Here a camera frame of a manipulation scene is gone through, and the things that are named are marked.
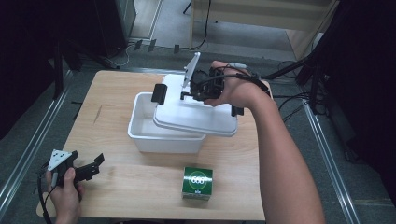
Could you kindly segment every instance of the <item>wooden table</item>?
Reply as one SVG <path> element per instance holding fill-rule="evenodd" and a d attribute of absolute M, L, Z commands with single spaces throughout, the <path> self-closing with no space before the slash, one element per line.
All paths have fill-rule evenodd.
<path fill-rule="evenodd" d="M 198 154 L 141 153 L 127 133 L 134 98 L 153 91 L 163 76 L 100 71 L 96 74 L 65 151 L 77 150 L 75 166 L 105 161 L 100 174 L 82 182 L 83 217 L 264 220 L 259 190 L 255 123 L 249 111 L 235 136 L 208 136 Z M 212 169 L 208 202 L 181 198 L 185 166 Z M 51 202 L 49 214 L 55 216 Z M 42 216 L 41 207 L 37 213 Z"/>
<path fill-rule="evenodd" d="M 190 48 L 194 21 L 206 20 L 209 0 L 191 2 Z M 299 60 L 318 33 L 327 29 L 338 3 L 338 0 L 212 0 L 209 19 L 287 29 Z M 255 34 L 247 34 L 247 41 L 251 35 Z"/>

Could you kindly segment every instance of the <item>container lid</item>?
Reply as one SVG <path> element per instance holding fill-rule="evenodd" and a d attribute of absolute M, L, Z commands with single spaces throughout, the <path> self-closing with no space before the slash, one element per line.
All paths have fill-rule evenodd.
<path fill-rule="evenodd" d="M 162 128 L 191 133 L 233 136 L 237 130 L 237 117 L 231 116 L 231 105 L 210 106 L 195 101 L 190 96 L 180 100 L 182 91 L 190 91 L 182 75 L 167 75 L 163 84 L 167 86 L 163 105 L 157 105 L 153 121 Z"/>

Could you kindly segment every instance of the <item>person's left hand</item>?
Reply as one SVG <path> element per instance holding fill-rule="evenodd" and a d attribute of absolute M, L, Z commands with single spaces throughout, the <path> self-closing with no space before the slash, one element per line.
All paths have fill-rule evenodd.
<path fill-rule="evenodd" d="M 75 169 L 69 168 L 64 174 L 64 187 L 57 186 L 50 194 L 56 210 L 56 223 L 77 223 L 81 215 L 78 194 L 82 195 L 84 188 L 82 186 L 78 186 L 78 189 L 75 188 L 75 176 Z M 51 192 L 52 174 L 50 171 L 47 171 L 46 179 L 48 191 Z"/>

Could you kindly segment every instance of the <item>human hand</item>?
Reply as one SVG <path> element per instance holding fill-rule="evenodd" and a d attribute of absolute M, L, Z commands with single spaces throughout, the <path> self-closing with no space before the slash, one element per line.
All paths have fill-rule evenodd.
<path fill-rule="evenodd" d="M 64 174 L 64 187 L 55 187 L 52 190 L 51 180 L 52 174 L 50 171 L 46 173 L 48 191 L 50 198 L 55 206 L 56 210 L 56 223 L 77 223 L 79 216 L 81 215 L 81 207 L 79 204 L 78 194 L 84 193 L 84 188 L 78 186 L 75 188 L 74 178 L 76 177 L 76 171 L 74 168 L 69 168 Z"/>
<path fill-rule="evenodd" d="M 227 63 L 214 61 L 211 66 L 213 68 L 225 67 Z M 232 68 L 224 68 L 224 75 L 234 75 L 236 73 L 240 72 Z M 251 108 L 254 106 L 254 98 L 262 95 L 266 94 L 256 84 L 236 77 L 226 77 L 224 78 L 224 90 L 221 96 L 218 99 L 207 99 L 204 103 L 212 106 L 230 104 L 241 108 Z"/>

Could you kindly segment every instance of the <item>small green carton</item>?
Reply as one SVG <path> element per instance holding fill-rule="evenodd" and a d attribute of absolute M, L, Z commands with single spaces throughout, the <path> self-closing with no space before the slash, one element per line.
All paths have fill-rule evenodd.
<path fill-rule="evenodd" d="M 213 171 L 208 169 L 185 167 L 182 198 L 209 200 L 212 195 Z"/>

